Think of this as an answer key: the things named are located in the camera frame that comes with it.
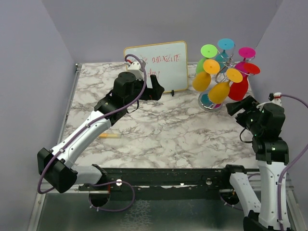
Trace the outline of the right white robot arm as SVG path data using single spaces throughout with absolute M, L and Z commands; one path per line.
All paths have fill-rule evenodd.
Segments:
M 290 231 L 287 213 L 286 167 L 289 163 L 287 143 L 280 137 L 285 121 L 281 96 L 270 96 L 270 101 L 259 103 L 252 96 L 226 104 L 230 116 L 251 132 L 252 148 L 260 173 L 261 197 L 250 185 L 243 166 L 226 165 L 221 176 L 226 188 L 233 188 L 241 203 L 245 231 Z

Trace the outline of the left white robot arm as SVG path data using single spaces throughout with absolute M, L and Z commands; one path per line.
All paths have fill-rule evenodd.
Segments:
M 104 131 L 128 113 L 127 108 L 140 100 L 160 100 L 164 88 L 156 75 L 151 75 L 151 88 L 132 72 L 121 72 L 113 89 L 100 99 L 89 117 L 64 141 L 50 150 L 42 148 L 37 154 L 38 172 L 59 193 L 76 184 L 90 184 L 101 190 L 106 185 L 104 171 L 97 165 L 74 168 L 82 152 Z

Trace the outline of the yellow wine glass front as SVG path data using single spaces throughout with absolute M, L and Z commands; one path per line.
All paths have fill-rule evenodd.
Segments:
M 240 71 L 234 68 L 229 68 L 226 71 L 227 82 L 216 84 L 208 93 L 208 98 L 212 103 L 221 104 L 227 98 L 230 92 L 230 82 L 240 83 L 243 76 Z

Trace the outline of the red wine glass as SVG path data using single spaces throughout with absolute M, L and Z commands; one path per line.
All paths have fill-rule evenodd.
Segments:
M 245 63 L 241 71 L 243 79 L 239 83 L 233 83 L 228 97 L 234 101 L 241 101 L 248 91 L 248 77 L 260 73 L 260 68 L 252 63 Z

